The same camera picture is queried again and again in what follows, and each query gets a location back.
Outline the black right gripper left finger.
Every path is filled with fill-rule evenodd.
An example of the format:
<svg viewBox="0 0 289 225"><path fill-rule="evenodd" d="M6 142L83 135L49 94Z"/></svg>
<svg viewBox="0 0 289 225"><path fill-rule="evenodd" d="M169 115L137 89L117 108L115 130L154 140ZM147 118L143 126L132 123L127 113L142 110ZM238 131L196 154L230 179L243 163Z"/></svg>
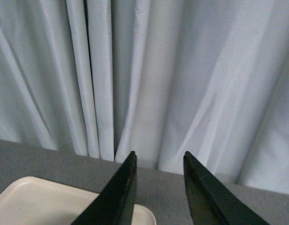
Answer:
<svg viewBox="0 0 289 225"><path fill-rule="evenodd" d="M72 224L130 225L136 192L137 156L131 151L98 197Z"/></svg>

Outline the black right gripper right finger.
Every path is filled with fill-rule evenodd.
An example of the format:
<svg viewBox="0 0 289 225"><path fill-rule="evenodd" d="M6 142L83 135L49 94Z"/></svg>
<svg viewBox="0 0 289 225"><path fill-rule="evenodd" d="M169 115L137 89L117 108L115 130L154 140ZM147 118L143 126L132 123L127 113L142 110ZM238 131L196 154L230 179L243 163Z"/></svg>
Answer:
<svg viewBox="0 0 289 225"><path fill-rule="evenodd" d="M195 225L267 225L189 151L183 157L185 190Z"/></svg>

